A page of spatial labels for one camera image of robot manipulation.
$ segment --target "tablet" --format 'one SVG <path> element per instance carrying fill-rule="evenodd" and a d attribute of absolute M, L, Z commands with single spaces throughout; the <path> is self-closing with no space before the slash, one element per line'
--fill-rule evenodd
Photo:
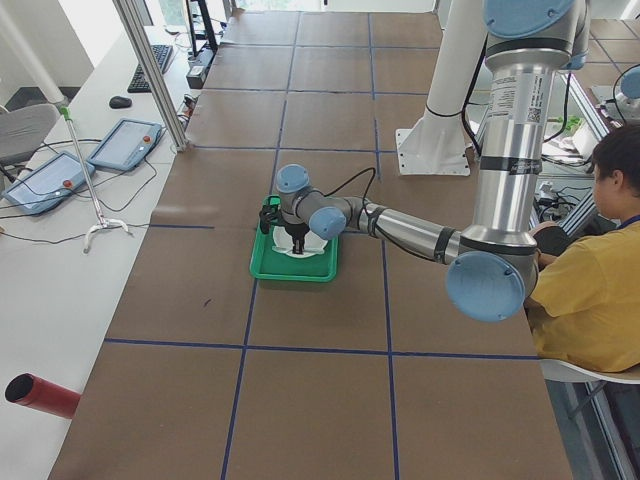
<path fill-rule="evenodd" d="M 87 164 L 87 170 L 92 175 L 95 167 Z M 51 210 L 85 183 L 78 158 L 63 152 L 17 179 L 2 196 L 24 213 L 37 215 Z"/>
<path fill-rule="evenodd" d="M 123 118 L 95 150 L 87 162 L 96 167 L 128 171 L 146 157 L 160 138 L 162 125 Z"/>

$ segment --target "light blue joint cap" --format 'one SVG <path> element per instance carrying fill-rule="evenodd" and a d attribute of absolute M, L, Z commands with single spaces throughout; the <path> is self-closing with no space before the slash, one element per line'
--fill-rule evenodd
<path fill-rule="evenodd" d="M 560 20 L 574 0 L 485 0 L 484 23 L 496 37 L 535 35 Z"/>
<path fill-rule="evenodd" d="M 309 185 L 307 170 L 297 163 L 292 163 L 278 170 L 276 188 L 280 193 L 294 193 Z"/>
<path fill-rule="evenodd" d="M 580 70 L 584 67 L 584 64 L 587 61 L 587 52 L 579 53 L 578 55 L 574 55 L 569 63 L 567 63 L 561 70 Z"/>
<path fill-rule="evenodd" d="M 520 272 L 492 253 L 463 253 L 447 272 L 449 298 L 475 320 L 499 322 L 509 318 L 522 308 L 524 292 Z"/>
<path fill-rule="evenodd" d="M 620 90 L 629 98 L 640 98 L 640 67 L 633 67 L 624 74 Z"/>
<path fill-rule="evenodd" d="M 323 240 L 331 240 L 340 235 L 347 226 L 347 219 L 336 207 L 322 207 L 309 219 L 309 228 Z"/>

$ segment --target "red cylinder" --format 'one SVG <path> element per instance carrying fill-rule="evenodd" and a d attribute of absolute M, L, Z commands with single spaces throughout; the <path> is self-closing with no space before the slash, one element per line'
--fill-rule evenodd
<path fill-rule="evenodd" d="M 5 398 L 11 403 L 24 405 L 64 418 L 73 418 L 80 394 L 68 390 L 42 378 L 23 373 L 17 376 L 4 392 Z"/>

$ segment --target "white desk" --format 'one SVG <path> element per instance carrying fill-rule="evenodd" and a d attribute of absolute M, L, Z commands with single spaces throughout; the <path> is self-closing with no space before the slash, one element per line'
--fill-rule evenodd
<path fill-rule="evenodd" d="M 172 43 L 160 31 L 150 32 L 152 43 Z M 186 54 L 174 47 L 175 60 L 164 78 L 176 109 L 190 92 L 185 79 Z M 128 38 L 123 34 L 91 74 L 70 105 L 78 138 L 103 138 L 122 117 L 162 123 L 150 93 L 127 94 L 137 64 Z M 111 110 L 109 99 L 124 95 L 131 108 Z M 68 140 L 61 118 L 47 142 Z M 85 144 L 88 154 L 95 145 Z M 73 152 L 73 145 L 58 150 Z M 105 216 L 130 224 L 145 224 L 155 207 L 174 158 L 169 135 L 165 135 L 147 158 L 157 169 L 149 183 L 123 212 L 104 210 Z M 34 155 L 35 167 L 53 156 L 50 150 Z M 152 175 L 142 163 L 134 171 L 97 187 L 98 196 L 119 208 Z M 113 173 L 97 172 L 97 183 Z M 6 207 L 6 200 L 0 207 Z M 19 214 L 15 208 L 0 216 Z M 71 197 L 41 217 L 0 220 L 6 233 L 27 238 L 58 240 L 84 234 L 96 223 L 89 199 Z M 0 385 L 2 390 L 15 376 L 32 373 L 81 392 L 111 321 L 122 289 L 145 235 L 133 228 L 103 231 L 92 240 L 88 255 L 83 239 L 60 245 L 34 244 L 0 236 Z M 0 478 L 41 480 L 48 476 L 70 421 L 30 408 L 0 401 Z"/>

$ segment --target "gray office chair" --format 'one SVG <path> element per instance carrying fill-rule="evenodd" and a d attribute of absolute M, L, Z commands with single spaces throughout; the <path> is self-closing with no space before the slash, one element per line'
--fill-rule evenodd
<path fill-rule="evenodd" d="M 13 181 L 6 167 L 26 162 L 60 118 L 49 103 L 12 112 L 0 109 L 0 171 Z"/>

